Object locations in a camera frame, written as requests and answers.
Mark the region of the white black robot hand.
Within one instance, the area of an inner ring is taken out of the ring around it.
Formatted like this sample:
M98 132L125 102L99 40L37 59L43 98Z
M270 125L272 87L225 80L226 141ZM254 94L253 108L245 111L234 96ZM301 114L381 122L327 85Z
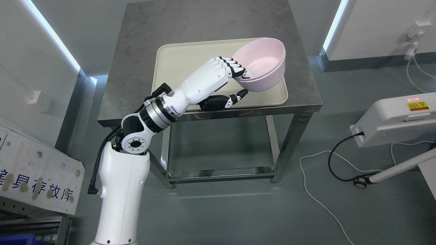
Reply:
M233 58L214 57L201 65L174 90L173 96L164 95L163 105L175 115L182 116L187 107L199 105L203 111L225 110L248 94L247 89L230 96L212 96L227 84L230 78L242 76L246 69Z

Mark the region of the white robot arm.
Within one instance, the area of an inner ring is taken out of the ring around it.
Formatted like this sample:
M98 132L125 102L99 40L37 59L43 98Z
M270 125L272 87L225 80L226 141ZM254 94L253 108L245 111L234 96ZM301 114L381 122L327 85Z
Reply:
M93 245L138 243L141 196L151 167L147 150L152 137L175 121L175 114L163 106L162 94L172 96L173 90L160 85L100 146L88 189L102 198Z

